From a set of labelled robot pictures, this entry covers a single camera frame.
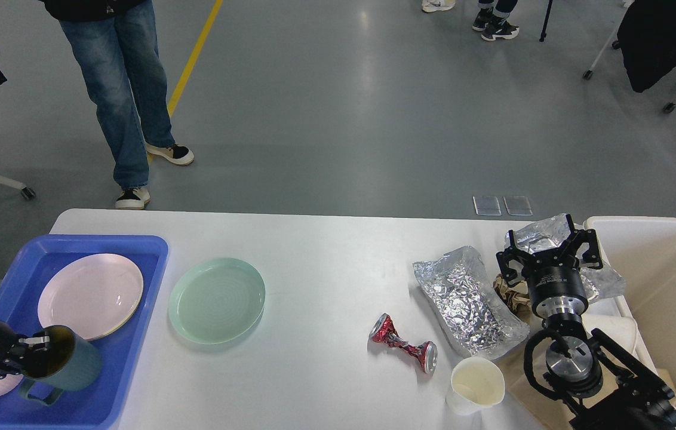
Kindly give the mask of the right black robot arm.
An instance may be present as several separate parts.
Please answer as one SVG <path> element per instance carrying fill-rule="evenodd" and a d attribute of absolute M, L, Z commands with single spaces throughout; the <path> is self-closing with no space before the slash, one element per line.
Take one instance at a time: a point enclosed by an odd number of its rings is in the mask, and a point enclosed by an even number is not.
<path fill-rule="evenodd" d="M 589 302 L 581 268 L 600 270 L 597 232 L 576 228 L 557 247 L 522 250 L 515 232 L 496 254 L 503 280 L 526 281 L 531 311 L 541 330 L 527 340 L 523 370 L 527 383 L 550 400 L 560 400 L 574 429 L 674 429 L 674 391 L 657 373 L 628 353 L 603 330 L 586 331 Z"/>

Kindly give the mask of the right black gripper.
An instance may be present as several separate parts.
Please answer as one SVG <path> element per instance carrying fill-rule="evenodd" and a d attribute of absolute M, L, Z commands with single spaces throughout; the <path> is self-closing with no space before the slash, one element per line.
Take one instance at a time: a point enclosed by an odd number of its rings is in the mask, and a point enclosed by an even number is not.
<path fill-rule="evenodd" d="M 565 215 L 569 234 L 556 250 L 556 263 L 535 262 L 518 248 L 515 231 L 507 232 L 508 246 L 496 253 L 500 275 L 508 286 L 526 280 L 531 309 L 537 317 L 583 315 L 589 302 L 579 269 L 604 267 L 595 229 L 579 229 L 569 213 Z"/>

